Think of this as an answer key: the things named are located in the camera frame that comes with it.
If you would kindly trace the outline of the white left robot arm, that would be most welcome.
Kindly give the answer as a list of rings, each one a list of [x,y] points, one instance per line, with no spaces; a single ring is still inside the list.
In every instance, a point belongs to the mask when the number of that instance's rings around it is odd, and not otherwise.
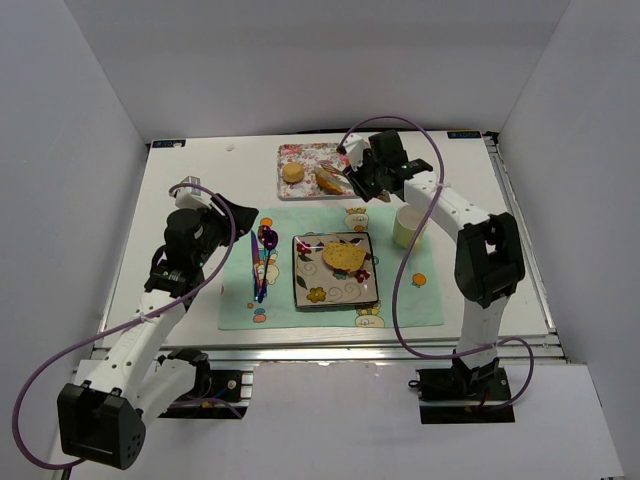
[[[219,247],[247,234],[258,211],[223,197],[186,195],[166,220],[136,313],[102,362],[57,399],[62,451],[120,470],[138,458],[147,429],[184,395],[211,386],[206,354],[178,349],[152,364],[169,333],[186,315],[205,281],[204,266]]]

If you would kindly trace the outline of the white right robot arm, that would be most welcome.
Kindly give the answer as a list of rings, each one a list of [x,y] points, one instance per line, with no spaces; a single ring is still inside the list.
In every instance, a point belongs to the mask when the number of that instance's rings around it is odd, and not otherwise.
[[[338,150],[348,158],[343,174],[364,201],[393,194],[434,222],[455,243],[454,280],[464,297],[462,330],[450,358],[457,369],[481,378],[497,367],[502,316],[525,276],[517,222],[491,214],[445,184],[445,168],[411,160],[394,130],[367,139],[346,134]]]

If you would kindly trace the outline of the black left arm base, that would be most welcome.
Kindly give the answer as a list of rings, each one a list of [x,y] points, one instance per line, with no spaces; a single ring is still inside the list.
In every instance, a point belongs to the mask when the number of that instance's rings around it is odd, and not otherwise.
[[[248,374],[215,367],[208,354],[197,349],[159,355],[149,379],[159,418],[241,420],[248,410]]]

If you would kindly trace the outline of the orange-brown bread slice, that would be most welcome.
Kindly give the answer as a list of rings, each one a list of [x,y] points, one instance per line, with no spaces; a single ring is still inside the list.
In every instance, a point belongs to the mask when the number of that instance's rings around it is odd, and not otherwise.
[[[346,196],[353,194],[351,185],[348,182],[323,167],[316,166],[314,168],[314,176],[318,188],[329,195]]]

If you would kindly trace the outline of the yellow bread slice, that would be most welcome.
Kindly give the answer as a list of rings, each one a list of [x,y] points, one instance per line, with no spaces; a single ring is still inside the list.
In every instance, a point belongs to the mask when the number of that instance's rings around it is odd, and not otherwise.
[[[364,264],[367,252],[353,244],[330,242],[322,250],[324,262],[332,269],[355,272]]]

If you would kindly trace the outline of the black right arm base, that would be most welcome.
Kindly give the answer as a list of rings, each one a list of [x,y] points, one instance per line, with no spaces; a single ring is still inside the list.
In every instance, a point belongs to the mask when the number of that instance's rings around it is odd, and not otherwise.
[[[418,396],[423,425],[506,424],[515,422],[505,369],[500,367],[489,379],[481,380],[470,391],[457,383],[452,369],[430,368],[416,371],[408,388]]]

